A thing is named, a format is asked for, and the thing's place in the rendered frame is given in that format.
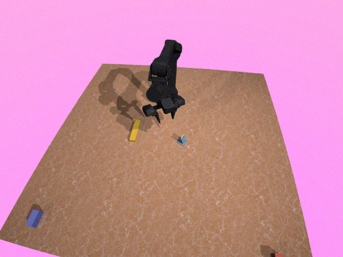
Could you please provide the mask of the blue rectangular block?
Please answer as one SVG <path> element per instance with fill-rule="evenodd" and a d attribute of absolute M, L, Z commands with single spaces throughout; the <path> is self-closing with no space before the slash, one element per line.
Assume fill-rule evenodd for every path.
<path fill-rule="evenodd" d="M 32 210 L 32 213 L 30 214 L 25 225 L 37 228 L 37 225 L 38 225 L 42 215 L 43 215 L 43 212 L 41 212 L 39 210 Z"/>

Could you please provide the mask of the light blue wedge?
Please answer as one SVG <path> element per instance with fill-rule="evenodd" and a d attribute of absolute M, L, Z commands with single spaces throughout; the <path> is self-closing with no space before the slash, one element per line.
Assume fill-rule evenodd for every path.
<path fill-rule="evenodd" d="M 177 143 L 179 143 L 180 145 L 184 146 L 184 144 L 186 143 L 187 139 L 185 139 L 185 137 L 183 136 L 182 139 L 180 137 L 180 139 L 178 140 Z"/>

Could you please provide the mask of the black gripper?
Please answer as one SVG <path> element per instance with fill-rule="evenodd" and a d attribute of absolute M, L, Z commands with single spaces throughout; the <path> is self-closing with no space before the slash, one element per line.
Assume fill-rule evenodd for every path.
<path fill-rule="evenodd" d="M 167 98 L 167 95 L 170 95 L 170 94 L 168 93 L 168 91 L 165 92 L 165 93 L 163 93 L 163 95 L 162 95 L 163 99 L 164 99 L 164 98 Z M 184 98 L 181 97 L 180 95 L 174 96 L 174 97 L 172 97 L 172 99 L 178 99 L 178 102 L 179 102 L 179 107 L 178 107 L 178 108 L 180 108 L 180 106 L 182 106 L 182 105 L 185 105 L 185 100 L 184 100 Z M 177 110 L 178 108 L 175 109 L 175 112 L 176 112 L 176 110 Z M 159 107 L 159 101 L 157 101 L 157 105 L 151 106 L 151 104 L 148 104 L 148 105 L 144 105 L 144 106 L 142 107 L 142 110 L 143 110 L 143 112 L 144 112 L 144 114 L 145 114 L 146 117 L 148 117 L 148 116 L 155 116 L 156 119 L 158 120 L 158 122 L 160 123 L 159 114 L 158 114 L 157 111 L 156 111 L 156 110 L 158 110 L 158 109 L 160 109 L 160 107 Z M 172 119 L 174 119 L 175 112 L 171 112 L 171 117 L 172 117 Z"/>

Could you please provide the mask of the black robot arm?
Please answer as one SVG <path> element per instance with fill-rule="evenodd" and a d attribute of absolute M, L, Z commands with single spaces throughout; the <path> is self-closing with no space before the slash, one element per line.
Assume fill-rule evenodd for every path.
<path fill-rule="evenodd" d="M 175 40 L 165 40 L 159 57 L 155 58 L 150 66 L 148 81 L 152 84 L 146 92 L 146 97 L 151 102 L 159 101 L 159 107 L 162 108 L 164 114 L 175 112 L 175 109 L 179 107 L 178 99 L 172 99 L 172 97 L 178 95 L 176 71 L 177 60 L 182 50 L 181 43 Z M 163 99 L 162 95 L 167 91 L 170 95 Z"/>

